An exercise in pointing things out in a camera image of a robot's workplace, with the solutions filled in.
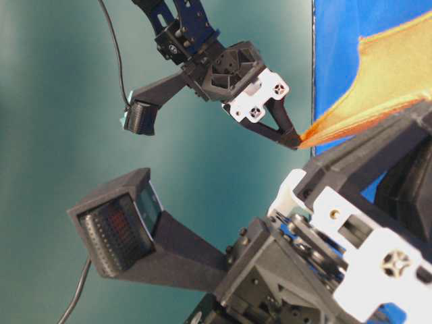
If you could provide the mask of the far robot arm black blue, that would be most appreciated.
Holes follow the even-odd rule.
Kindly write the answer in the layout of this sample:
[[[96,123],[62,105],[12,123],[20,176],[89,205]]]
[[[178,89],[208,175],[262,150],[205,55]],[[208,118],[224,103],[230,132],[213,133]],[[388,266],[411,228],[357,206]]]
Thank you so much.
[[[200,1],[138,1],[178,74],[130,94],[125,129],[152,134],[183,87],[220,101],[243,127],[291,149],[346,141],[291,171],[265,219],[225,255],[188,232],[168,252],[169,282],[206,296],[189,323],[431,322],[431,13],[359,42],[349,90],[296,133],[288,85],[249,42],[218,41]]]

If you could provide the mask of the far gripper white black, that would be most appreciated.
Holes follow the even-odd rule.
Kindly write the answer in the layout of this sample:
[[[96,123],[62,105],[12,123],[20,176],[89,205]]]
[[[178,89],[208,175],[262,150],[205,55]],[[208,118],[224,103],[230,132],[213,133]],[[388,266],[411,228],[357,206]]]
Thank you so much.
[[[221,102],[243,127],[289,149],[298,148],[299,135],[284,108],[290,87],[265,65],[251,42],[224,48],[215,41],[187,61],[182,70],[187,85],[198,96]],[[277,130],[259,122],[267,111]]]

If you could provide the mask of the near gripper white black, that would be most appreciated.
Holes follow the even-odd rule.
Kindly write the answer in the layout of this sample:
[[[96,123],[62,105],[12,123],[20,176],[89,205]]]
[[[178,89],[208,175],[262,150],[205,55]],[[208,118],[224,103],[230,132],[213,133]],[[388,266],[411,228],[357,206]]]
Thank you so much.
[[[431,104],[289,173],[188,323],[430,323]]]

